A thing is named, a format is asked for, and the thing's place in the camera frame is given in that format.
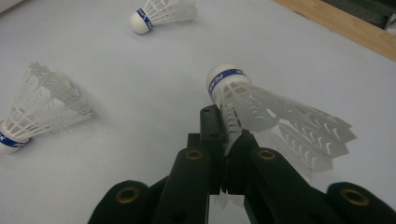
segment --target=badminton shuttlecock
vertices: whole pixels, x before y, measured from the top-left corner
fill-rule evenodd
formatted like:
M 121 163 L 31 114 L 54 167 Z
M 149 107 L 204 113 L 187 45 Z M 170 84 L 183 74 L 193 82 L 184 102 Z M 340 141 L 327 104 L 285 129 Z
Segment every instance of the badminton shuttlecock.
M 7 118 L 0 121 L 0 153 L 12 153 L 30 137 L 91 116 L 91 107 L 69 81 L 47 66 L 32 63 Z
M 347 154 L 346 142 L 356 138 L 345 121 L 252 85 L 234 64 L 213 68 L 206 86 L 221 110 L 229 143 L 242 129 L 250 130 L 261 147 L 282 153 L 307 181 L 313 172 L 331 170 L 332 158 Z
M 196 17 L 195 0 L 148 0 L 130 19 L 132 30 L 145 34 L 154 26 L 175 21 L 189 21 Z

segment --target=white table surface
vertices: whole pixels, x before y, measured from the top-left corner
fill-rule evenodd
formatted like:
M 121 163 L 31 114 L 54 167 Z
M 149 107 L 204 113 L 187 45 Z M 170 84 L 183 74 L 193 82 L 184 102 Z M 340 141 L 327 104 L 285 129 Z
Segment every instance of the white table surface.
M 194 21 L 129 28 L 144 0 L 27 0 L 0 14 L 0 118 L 31 62 L 62 72 L 95 118 L 0 156 L 0 223 L 86 223 L 115 184 L 168 175 L 206 74 L 238 64 L 260 86 L 350 123 L 358 139 L 313 186 L 348 181 L 396 209 L 396 63 L 272 1 L 198 1 Z M 209 223 L 249 223 L 210 204 Z

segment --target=blue band on shuttlecock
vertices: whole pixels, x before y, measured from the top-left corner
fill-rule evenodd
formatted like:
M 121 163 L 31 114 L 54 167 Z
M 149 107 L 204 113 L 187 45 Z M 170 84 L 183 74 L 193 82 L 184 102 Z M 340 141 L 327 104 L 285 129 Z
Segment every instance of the blue band on shuttlecock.
M 153 26 L 151 21 L 149 20 L 149 17 L 146 15 L 145 11 L 143 11 L 142 8 L 139 8 L 137 10 L 137 14 L 142 18 L 142 20 L 146 23 L 147 27 L 149 30 L 152 30 Z
M 12 139 L 5 137 L 1 132 L 0 132 L 0 143 L 6 145 L 8 147 L 23 147 L 24 145 L 26 145 L 26 143 L 19 143 L 19 142 L 16 142 Z
M 239 69 L 228 69 L 225 71 L 222 71 L 220 74 L 216 75 L 212 81 L 209 84 L 209 95 L 212 96 L 212 91 L 215 89 L 215 87 L 226 77 L 230 77 L 233 75 L 242 75 L 245 76 L 245 73 L 242 70 Z

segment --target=wooden edge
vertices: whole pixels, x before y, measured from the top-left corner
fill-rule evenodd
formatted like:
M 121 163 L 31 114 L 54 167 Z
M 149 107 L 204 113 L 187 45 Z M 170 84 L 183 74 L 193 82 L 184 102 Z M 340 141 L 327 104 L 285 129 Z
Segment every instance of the wooden edge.
M 275 0 L 275 2 L 396 62 L 396 35 L 321 0 Z

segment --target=shuttlecock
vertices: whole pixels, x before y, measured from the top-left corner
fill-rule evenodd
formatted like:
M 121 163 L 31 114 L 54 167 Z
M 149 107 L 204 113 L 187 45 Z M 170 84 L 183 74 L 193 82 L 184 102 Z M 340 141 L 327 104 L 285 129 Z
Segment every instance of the shuttlecock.
M 32 63 L 7 118 L 0 121 L 0 154 L 18 150 L 33 136 L 91 116 L 91 107 L 69 81 L 47 66 Z
M 175 22 L 189 21 L 196 17 L 195 0 L 148 0 L 130 19 L 132 30 L 145 34 L 154 26 Z
M 332 158 L 347 154 L 346 143 L 356 138 L 345 121 L 252 85 L 232 63 L 214 67 L 206 87 L 231 144 L 242 129 L 250 130 L 261 147 L 279 151 L 307 181 L 313 172 L 332 169 Z

